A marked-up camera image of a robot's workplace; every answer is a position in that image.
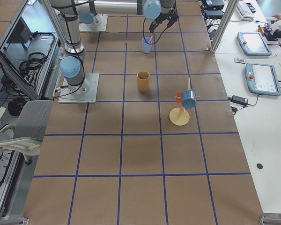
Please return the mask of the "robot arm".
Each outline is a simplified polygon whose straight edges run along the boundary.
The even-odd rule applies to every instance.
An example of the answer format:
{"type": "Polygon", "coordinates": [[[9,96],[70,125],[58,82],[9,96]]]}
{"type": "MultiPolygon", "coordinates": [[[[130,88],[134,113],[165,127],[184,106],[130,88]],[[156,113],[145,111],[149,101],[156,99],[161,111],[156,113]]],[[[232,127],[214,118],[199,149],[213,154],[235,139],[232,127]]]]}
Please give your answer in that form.
{"type": "Polygon", "coordinates": [[[96,15],[93,0],[50,0],[51,20],[57,20],[55,11],[59,11],[60,22],[55,22],[59,37],[64,38],[65,57],[59,68],[67,83],[58,88],[59,98],[76,101],[78,98],[96,96],[99,74],[87,74],[84,69],[85,48],[81,42],[79,16],[96,15]]]}
{"type": "Polygon", "coordinates": [[[143,15],[151,20],[149,32],[167,20],[166,28],[177,22],[179,15],[174,0],[95,0],[90,4],[92,13],[143,15]]]}

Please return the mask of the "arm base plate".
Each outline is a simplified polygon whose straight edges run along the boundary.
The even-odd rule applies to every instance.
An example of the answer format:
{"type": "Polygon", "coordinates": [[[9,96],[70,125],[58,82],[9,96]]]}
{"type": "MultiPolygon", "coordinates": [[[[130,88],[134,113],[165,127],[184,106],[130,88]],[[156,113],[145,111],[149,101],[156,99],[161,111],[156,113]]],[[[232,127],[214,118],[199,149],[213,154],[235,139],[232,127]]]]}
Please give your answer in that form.
{"type": "Polygon", "coordinates": [[[105,32],[108,15],[84,13],[79,17],[80,32],[105,32]]]}
{"type": "Polygon", "coordinates": [[[77,87],[68,86],[64,78],[63,85],[67,87],[61,90],[58,102],[61,104],[95,103],[98,83],[98,73],[87,73],[82,86],[78,85],[77,87]]]}

